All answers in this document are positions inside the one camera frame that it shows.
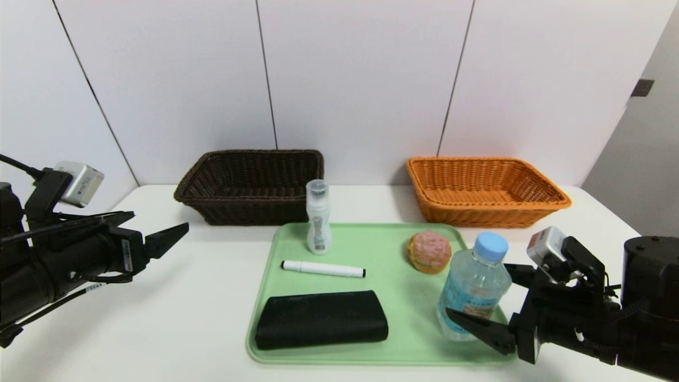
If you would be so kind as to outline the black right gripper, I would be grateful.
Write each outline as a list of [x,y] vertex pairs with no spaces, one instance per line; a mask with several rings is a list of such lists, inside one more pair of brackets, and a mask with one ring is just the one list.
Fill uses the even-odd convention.
[[493,350],[536,363],[541,346],[551,343],[580,354],[614,363],[616,351],[598,345],[613,334],[607,321],[621,311],[621,305],[604,289],[587,281],[575,286],[553,283],[543,271],[528,264],[504,264],[512,283],[528,293],[510,324],[502,324],[461,310],[446,308],[446,315]]

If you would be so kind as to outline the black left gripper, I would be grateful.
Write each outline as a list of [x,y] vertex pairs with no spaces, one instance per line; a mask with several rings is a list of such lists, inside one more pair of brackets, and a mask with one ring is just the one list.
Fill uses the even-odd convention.
[[134,217],[133,211],[102,213],[99,224],[108,227],[75,228],[50,239],[47,302],[56,302],[87,282],[130,282],[146,267],[146,258],[162,258],[189,232],[189,223],[180,223],[146,236],[143,248],[140,232],[119,228]]

